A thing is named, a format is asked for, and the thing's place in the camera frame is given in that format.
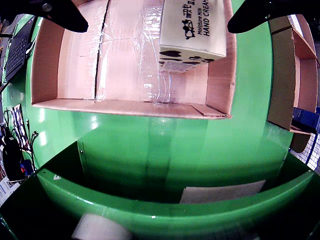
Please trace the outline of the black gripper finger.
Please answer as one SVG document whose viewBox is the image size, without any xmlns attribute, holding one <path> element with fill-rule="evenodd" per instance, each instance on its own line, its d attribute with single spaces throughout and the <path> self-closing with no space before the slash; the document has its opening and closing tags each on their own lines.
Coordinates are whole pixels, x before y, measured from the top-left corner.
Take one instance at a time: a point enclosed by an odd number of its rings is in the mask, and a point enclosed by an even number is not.
<svg viewBox="0 0 320 240">
<path fill-rule="evenodd" d="M 248 32 L 257 26 L 288 15 L 309 14 L 309 0 L 245 0 L 227 23 L 230 33 Z"/>
<path fill-rule="evenodd" d="M 76 33 L 85 33 L 89 24 L 71 0 L 23 0 L 22 10 L 45 18 Z"/>
</svg>

